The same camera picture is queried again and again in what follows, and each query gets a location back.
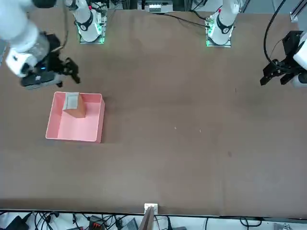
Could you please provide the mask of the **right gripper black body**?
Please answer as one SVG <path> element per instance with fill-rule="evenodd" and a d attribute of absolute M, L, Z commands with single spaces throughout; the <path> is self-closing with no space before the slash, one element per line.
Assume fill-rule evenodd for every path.
<path fill-rule="evenodd" d="M 44 33 L 49 42 L 49 53 L 44 59 L 46 71 L 52 71 L 57 74 L 64 74 L 64 62 L 60 59 L 60 40 L 55 34 Z"/>

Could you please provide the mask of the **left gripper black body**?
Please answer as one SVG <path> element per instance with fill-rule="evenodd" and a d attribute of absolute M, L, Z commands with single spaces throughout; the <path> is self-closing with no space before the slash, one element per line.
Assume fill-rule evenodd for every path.
<path fill-rule="evenodd" d="M 294 60 L 293 56 L 296 54 L 299 48 L 299 42 L 303 35 L 303 31 L 290 31 L 282 40 L 285 58 L 278 62 L 280 73 L 290 73 L 302 68 Z"/>

